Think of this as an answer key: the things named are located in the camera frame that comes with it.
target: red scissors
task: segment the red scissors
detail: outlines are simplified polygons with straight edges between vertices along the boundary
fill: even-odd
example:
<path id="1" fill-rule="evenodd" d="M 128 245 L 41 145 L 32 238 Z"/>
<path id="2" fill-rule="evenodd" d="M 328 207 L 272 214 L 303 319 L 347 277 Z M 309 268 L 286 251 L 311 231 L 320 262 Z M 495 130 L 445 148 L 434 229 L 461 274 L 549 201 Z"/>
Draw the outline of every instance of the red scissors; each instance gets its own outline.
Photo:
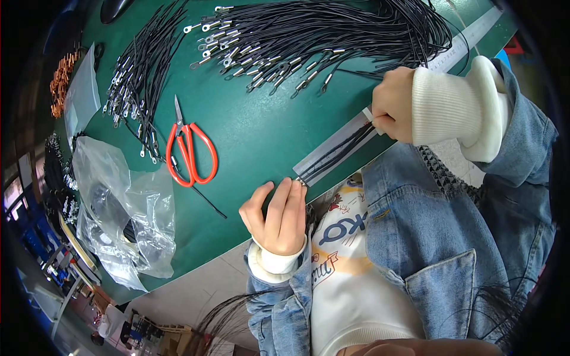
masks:
<path id="1" fill-rule="evenodd" d="M 182 119 L 182 113 L 180 112 L 180 106 L 178 104 L 178 98 L 174 95 L 174 108 L 176 110 L 176 122 L 172 126 L 172 130 L 170 130 L 170 136 L 168 137 L 168 143 L 166 144 L 166 157 L 170 157 L 170 162 L 166 163 L 168 168 L 168 172 L 172 178 L 181 186 L 185 188 L 190 188 L 197 182 L 198 184 L 206 184 L 214 178 L 216 172 L 218 171 L 218 155 L 216 154 L 214 145 L 210 141 L 210 139 L 202 132 L 201 129 L 196 126 L 195 123 L 191 123 L 190 125 L 184 125 L 184 121 Z M 198 137 L 206 144 L 208 150 L 210 151 L 210 155 L 212 157 L 212 171 L 210 175 L 202 179 L 198 176 L 198 171 L 196 170 L 196 159 L 194 158 L 194 146 L 192 145 L 192 132 L 195 132 Z M 186 136 L 186 146 L 182 140 L 182 133 Z M 182 152 L 182 158 L 184 159 L 184 163 L 186 164 L 186 168 L 188 169 L 188 175 L 190 176 L 190 182 L 185 181 L 180 177 L 178 174 L 178 168 L 176 164 L 176 160 L 172 156 L 172 144 L 174 143 L 174 138 L 178 142 L 178 147 Z"/>

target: denim sleeve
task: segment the denim sleeve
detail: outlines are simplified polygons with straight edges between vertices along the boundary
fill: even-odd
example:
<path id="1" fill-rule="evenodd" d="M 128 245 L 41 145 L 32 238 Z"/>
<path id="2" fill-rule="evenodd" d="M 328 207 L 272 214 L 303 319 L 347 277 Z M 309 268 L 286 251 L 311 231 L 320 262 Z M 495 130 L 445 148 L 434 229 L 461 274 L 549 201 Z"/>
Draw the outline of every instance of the denim sleeve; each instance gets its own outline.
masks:
<path id="1" fill-rule="evenodd" d="M 554 124 L 519 89 L 511 70 L 498 59 L 491 60 L 503 76 L 513 108 L 511 123 L 497 157 L 491 163 L 474 162 L 489 178 L 485 183 L 520 187 L 523 183 L 548 187 L 552 144 L 558 133 Z"/>
<path id="2" fill-rule="evenodd" d="M 267 355 L 273 355 L 275 352 L 275 345 L 271 322 L 272 309 L 275 304 L 292 296 L 293 290 L 291 289 L 289 281 L 279 284 L 271 284 L 253 276 L 249 270 L 249 263 L 247 261 L 248 252 L 249 248 L 243 255 L 243 259 L 249 272 L 249 278 L 247 279 L 247 292 L 255 293 L 268 291 L 267 293 L 252 298 L 247 303 L 247 311 L 251 314 L 248 325 L 251 333 L 258 340 L 259 349 L 264 350 Z"/>
<path id="3" fill-rule="evenodd" d="M 550 248 L 552 223 L 548 180 L 554 124 L 519 89 L 513 73 L 500 60 L 493 64 L 504 78 L 513 108 L 499 154 L 490 163 L 474 162 L 486 172 L 479 211 L 492 233 L 511 281 L 511 293 L 525 298 Z"/>

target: green work mat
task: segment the green work mat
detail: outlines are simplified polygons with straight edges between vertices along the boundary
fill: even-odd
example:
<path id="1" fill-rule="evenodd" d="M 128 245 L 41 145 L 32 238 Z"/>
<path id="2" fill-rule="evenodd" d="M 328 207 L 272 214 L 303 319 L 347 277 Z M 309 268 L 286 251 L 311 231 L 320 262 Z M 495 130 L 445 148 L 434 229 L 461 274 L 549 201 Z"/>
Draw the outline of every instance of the green work mat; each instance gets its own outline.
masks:
<path id="1" fill-rule="evenodd" d="M 200 22 L 200 16 L 213 15 L 215 6 L 230 6 L 251 1 L 189 1 L 184 26 Z M 445 0 L 432 2 L 437 11 L 460 29 L 465 28 L 491 8 L 486 0 L 459 2 L 451 5 Z M 82 45 L 103 42 L 105 53 L 97 71 L 97 84 L 101 106 L 107 100 L 113 69 L 117 60 L 133 36 L 156 11 L 160 2 L 137 0 L 114 23 L 103 25 L 99 20 L 100 4 L 89 15 L 84 29 Z M 452 33 L 458 33 L 452 26 Z M 479 54 L 495 56 L 516 31 L 513 21 L 503 15 L 494 28 L 471 51 L 471 58 Z M 246 93 L 251 78 L 236 77 L 224 80 L 218 74 L 221 66 L 206 63 L 195 71 L 189 69 L 192 62 L 201 58 L 197 39 L 205 37 L 199 28 L 185 35 L 178 52 L 170 63 L 170 71 L 154 116 L 154 124 L 164 138 L 168 138 L 174 123 L 174 94 L 178 96 L 182 115 L 187 124 L 195 122 L 210 137 L 218 153 L 219 168 L 215 178 L 207 185 L 196 185 L 227 220 L 221 218 L 192 189 L 174 184 L 176 205 L 176 254 L 172 259 L 174 275 L 170 279 L 157 279 L 140 275 L 141 282 L 150 291 L 156 289 L 250 238 L 238 209 L 251 193 L 267 181 L 279 183 L 283 177 L 295 178 L 292 167 L 312 152 L 323 141 L 352 119 L 372 100 L 372 89 L 377 81 L 345 72 L 336 72 L 327 92 L 320 94 L 320 87 L 328 74 L 320 73 L 307 89 L 295 99 L 291 94 L 301 81 L 303 71 L 284 81 L 277 92 L 269 96 L 272 85 L 266 85 Z M 451 73 L 458 74 L 462 60 Z M 372 68 L 370 61 L 354 59 L 343 64 L 344 68 Z M 469 66 L 462 72 L 467 73 Z M 63 119 L 57 122 L 57 132 L 65 137 Z M 129 168 L 134 171 L 154 171 L 148 153 L 140 157 L 141 145 L 121 123 L 113 128 L 111 116 L 95 114 L 85 132 L 97 140 L 120 148 Z M 160 140 L 160 152 L 165 144 Z M 194 136 L 195 153 L 199 173 L 204 177 L 210 171 L 211 159 L 205 145 Z M 330 187 L 350 176 L 393 144 L 387 135 L 377 136 L 359 151 L 346 159 L 336 169 L 311 187 L 307 201 L 313 200 Z M 178 162 L 182 162 L 175 148 Z M 106 272 L 102 287 L 111 298 L 122 304 L 142 294 L 116 284 Z"/>

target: left hand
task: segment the left hand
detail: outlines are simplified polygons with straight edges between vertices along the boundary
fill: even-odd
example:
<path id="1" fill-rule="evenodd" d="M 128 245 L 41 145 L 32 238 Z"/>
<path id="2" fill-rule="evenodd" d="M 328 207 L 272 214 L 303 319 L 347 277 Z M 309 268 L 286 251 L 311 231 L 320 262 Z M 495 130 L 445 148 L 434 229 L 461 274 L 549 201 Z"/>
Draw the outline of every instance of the left hand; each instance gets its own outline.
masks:
<path id="1" fill-rule="evenodd" d="M 247 230 L 260 246 L 271 253 L 291 256 L 305 243 L 305 195 L 307 187 L 285 177 L 275 190 L 263 219 L 261 206 L 273 189 L 273 182 L 257 188 L 239 214 Z"/>

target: scissors blade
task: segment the scissors blade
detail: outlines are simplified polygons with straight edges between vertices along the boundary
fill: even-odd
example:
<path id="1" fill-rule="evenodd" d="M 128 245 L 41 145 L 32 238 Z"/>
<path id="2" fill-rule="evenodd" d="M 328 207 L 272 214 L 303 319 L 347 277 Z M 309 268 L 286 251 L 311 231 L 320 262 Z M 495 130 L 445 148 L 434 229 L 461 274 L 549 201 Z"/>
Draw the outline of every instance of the scissors blade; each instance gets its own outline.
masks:
<path id="1" fill-rule="evenodd" d="M 182 125 L 182 113 L 180 112 L 180 105 L 178 104 L 178 97 L 174 94 L 174 110 L 176 111 L 176 124 Z"/>

